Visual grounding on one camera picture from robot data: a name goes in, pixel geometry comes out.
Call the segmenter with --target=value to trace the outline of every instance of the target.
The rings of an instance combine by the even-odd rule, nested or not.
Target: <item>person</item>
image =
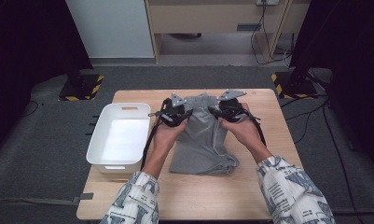
[[[249,111],[247,104],[242,106]],[[219,118],[219,122],[253,156],[259,186],[274,223],[335,223],[323,193],[302,169],[270,153],[249,118],[234,123]],[[150,158],[120,189],[101,224],[159,222],[158,178],[177,136],[186,126],[187,120],[173,128],[160,124]]]

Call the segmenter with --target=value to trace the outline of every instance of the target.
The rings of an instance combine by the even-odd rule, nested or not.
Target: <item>patterned sleeve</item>
[[[157,179],[144,172],[134,173],[119,190],[100,224],[158,223]]]
[[[258,164],[257,174],[274,223],[335,223],[323,193],[296,165],[273,156]]]

